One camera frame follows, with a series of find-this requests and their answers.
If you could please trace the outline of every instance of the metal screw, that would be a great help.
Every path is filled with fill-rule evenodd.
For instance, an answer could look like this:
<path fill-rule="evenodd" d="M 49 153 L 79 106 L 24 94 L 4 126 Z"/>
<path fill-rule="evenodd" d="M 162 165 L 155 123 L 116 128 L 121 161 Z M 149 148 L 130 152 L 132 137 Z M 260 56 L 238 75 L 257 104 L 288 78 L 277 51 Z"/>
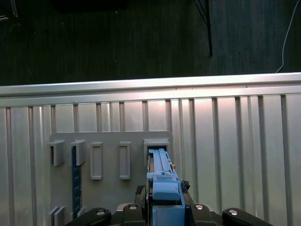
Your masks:
<path fill-rule="evenodd" d="M 104 212 L 103 212 L 102 210 L 100 210 L 100 211 L 98 211 L 96 214 L 99 215 L 99 216 L 101 216 L 101 215 L 104 214 Z"/>
<path fill-rule="evenodd" d="M 198 210 L 202 210 L 204 207 L 203 207 L 202 205 L 196 205 L 196 208 L 197 208 Z"/>
<path fill-rule="evenodd" d="M 230 213 L 231 215 L 233 215 L 233 216 L 238 215 L 238 212 L 235 211 L 235 210 L 229 210 L 229 213 Z"/>
<path fill-rule="evenodd" d="M 130 206 L 130 210 L 135 210 L 135 209 L 137 209 L 136 206 Z"/>

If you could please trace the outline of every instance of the white cable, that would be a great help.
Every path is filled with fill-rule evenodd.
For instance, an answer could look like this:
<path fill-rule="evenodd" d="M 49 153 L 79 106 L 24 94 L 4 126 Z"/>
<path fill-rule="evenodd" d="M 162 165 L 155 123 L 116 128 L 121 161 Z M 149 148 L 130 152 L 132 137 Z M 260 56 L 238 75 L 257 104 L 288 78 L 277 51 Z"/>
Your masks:
<path fill-rule="evenodd" d="M 296 5 L 295 5 L 295 9 L 293 10 L 293 14 L 292 14 L 292 18 L 291 18 L 291 21 L 290 21 L 290 25 L 288 26 L 288 29 L 287 29 L 287 32 L 286 32 L 286 36 L 285 36 L 285 39 L 284 39 L 284 42 L 283 42 L 282 57 L 281 57 L 282 64 L 281 64 L 280 68 L 276 71 L 276 73 L 278 73 L 283 68 L 283 66 L 284 66 L 284 47 L 285 47 L 285 43 L 286 43 L 286 39 L 287 39 L 288 33 L 289 33 L 290 29 L 291 29 L 293 17 L 295 15 L 295 12 L 296 12 L 296 9 L 297 9 L 297 6 L 298 6 L 299 2 L 300 2 L 300 0 L 297 1 Z"/>

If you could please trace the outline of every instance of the blue ruler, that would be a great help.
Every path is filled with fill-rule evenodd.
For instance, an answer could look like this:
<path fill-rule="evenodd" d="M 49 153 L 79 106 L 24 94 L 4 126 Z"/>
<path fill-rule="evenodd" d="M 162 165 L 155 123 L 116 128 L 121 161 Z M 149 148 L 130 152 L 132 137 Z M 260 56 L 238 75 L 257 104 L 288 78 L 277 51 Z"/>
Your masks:
<path fill-rule="evenodd" d="M 72 216 L 77 217 L 77 213 L 81 208 L 81 169 L 76 165 L 76 147 L 72 147 Z"/>

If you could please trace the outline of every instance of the gray plastic board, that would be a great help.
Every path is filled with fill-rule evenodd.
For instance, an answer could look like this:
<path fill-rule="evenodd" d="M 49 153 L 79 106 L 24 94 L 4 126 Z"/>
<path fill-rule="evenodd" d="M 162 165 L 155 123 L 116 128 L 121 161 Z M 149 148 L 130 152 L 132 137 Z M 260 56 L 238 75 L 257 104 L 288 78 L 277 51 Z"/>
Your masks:
<path fill-rule="evenodd" d="M 146 146 L 157 143 L 167 144 L 173 159 L 173 136 L 168 131 L 52 134 L 48 151 L 51 159 L 57 159 L 48 163 L 51 209 L 65 206 L 65 223 L 71 220 L 72 146 L 81 164 L 82 206 L 87 210 L 104 207 L 114 213 L 120 204 L 134 201 L 138 185 L 146 184 Z"/>

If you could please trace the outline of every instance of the dark floor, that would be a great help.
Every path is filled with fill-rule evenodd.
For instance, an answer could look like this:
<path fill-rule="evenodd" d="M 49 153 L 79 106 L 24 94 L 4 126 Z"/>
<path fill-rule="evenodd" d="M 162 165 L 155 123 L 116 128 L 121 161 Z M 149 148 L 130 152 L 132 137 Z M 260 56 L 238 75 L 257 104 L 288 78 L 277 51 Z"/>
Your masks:
<path fill-rule="evenodd" d="M 297 0 L 210 0 L 213 57 L 193 0 L 129 1 L 124 10 L 59 14 L 48 0 L 18 0 L 36 34 L 0 23 L 0 85 L 274 73 Z M 298 71 L 301 4 L 283 69 Z"/>

